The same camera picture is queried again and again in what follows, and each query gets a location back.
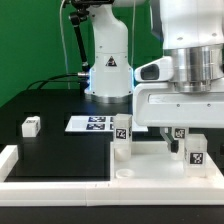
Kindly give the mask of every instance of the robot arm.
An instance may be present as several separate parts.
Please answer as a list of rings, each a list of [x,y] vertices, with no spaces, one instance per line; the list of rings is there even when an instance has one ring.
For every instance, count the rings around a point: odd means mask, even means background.
[[[135,72],[137,123],[224,126],[223,7],[222,0],[160,0],[164,57]]]
[[[144,0],[121,0],[115,1],[113,5],[128,7],[142,2]],[[133,92],[133,72],[128,63],[128,30],[114,17],[113,0],[72,0],[71,3],[77,9],[77,12],[70,16],[74,29],[77,30],[77,25],[89,16],[94,30],[95,63],[89,70],[86,98],[103,103],[128,101]],[[85,66],[86,57],[79,31],[77,40]]]

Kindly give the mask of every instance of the green backdrop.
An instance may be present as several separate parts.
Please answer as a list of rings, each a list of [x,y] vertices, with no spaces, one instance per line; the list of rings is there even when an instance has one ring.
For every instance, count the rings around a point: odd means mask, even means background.
[[[59,26],[61,0],[0,0],[0,106],[26,87],[41,79],[65,73]],[[129,29],[131,59],[132,8],[113,9],[115,16]],[[68,20],[68,6],[63,11],[69,72],[81,71],[73,27]],[[149,2],[136,8],[134,68],[161,57],[161,43],[150,33]],[[94,62],[91,22],[81,24],[90,64]],[[45,88],[67,88],[52,83]]]

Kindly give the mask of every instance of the warning label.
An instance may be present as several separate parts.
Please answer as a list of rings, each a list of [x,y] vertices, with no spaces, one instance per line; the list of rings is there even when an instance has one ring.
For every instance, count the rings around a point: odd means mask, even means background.
[[[108,67],[117,67],[117,64],[116,64],[116,62],[115,62],[115,60],[114,60],[114,58],[112,56],[110,57],[110,59],[107,62],[106,66],[108,66]]]

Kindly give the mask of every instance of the cable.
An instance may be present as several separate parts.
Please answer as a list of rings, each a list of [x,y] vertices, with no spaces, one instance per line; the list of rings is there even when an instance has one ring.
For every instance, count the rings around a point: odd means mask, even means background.
[[[132,20],[132,52],[131,52],[131,67],[133,68],[134,53],[135,53],[135,14],[136,14],[136,0],[133,1],[133,20]]]
[[[59,10],[59,18],[60,18],[60,30],[61,30],[61,39],[62,39],[62,47],[63,47],[63,52],[64,52],[64,60],[65,60],[65,70],[66,73],[68,74],[68,56],[67,56],[67,51],[66,51],[66,44],[65,44],[65,35],[64,35],[64,27],[63,27],[63,21],[62,21],[62,9],[63,5],[66,0],[62,0],[60,10]]]
[[[45,82],[45,81],[47,81],[47,80],[39,80],[39,81],[36,81],[36,82],[33,82],[33,83],[31,83],[27,88],[26,88],[26,90],[29,90],[30,89],[30,87],[32,87],[33,85],[35,85],[35,84],[37,84],[37,83],[40,83],[40,82]],[[65,81],[65,80],[48,80],[48,82],[79,82],[79,81]]]
[[[37,87],[37,89],[41,89],[41,88],[42,88],[43,86],[45,86],[50,80],[61,79],[61,78],[66,78],[66,77],[74,77],[74,76],[77,76],[77,73],[53,76],[53,77],[47,79],[47,80],[46,80],[45,82],[43,82],[41,85],[39,85],[39,86]]]
[[[77,81],[62,81],[62,80],[60,80],[60,81],[58,81],[58,80],[52,80],[52,79],[61,79],[61,78],[66,78],[66,77],[72,77],[72,76],[77,76],[77,74],[76,73],[74,73],[74,74],[66,74],[66,75],[58,75],[58,76],[54,76],[54,77],[51,77],[51,78],[49,78],[48,80],[39,80],[39,81],[36,81],[36,82],[33,82],[33,83],[31,83],[27,88],[26,88],[26,90],[28,90],[28,89],[30,89],[30,87],[32,87],[33,85],[35,85],[35,84],[37,84],[37,83],[42,83],[38,88],[42,88],[44,85],[46,85],[48,82],[77,82]]]

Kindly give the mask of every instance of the white cube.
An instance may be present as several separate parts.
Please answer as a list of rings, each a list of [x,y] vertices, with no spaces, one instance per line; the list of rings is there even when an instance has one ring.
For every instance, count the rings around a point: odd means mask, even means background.
[[[22,124],[23,137],[36,137],[40,128],[40,117],[28,117]]]

